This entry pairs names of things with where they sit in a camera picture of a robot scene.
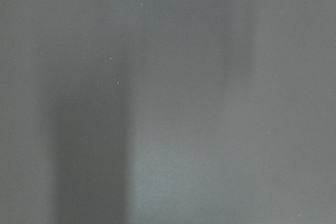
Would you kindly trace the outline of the grey laptop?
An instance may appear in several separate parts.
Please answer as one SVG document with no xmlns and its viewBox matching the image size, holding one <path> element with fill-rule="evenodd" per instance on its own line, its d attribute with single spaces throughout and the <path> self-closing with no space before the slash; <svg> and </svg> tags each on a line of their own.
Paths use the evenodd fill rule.
<svg viewBox="0 0 336 224">
<path fill-rule="evenodd" d="M 335 223 L 335 0 L 1 0 L 1 223 Z"/>
</svg>

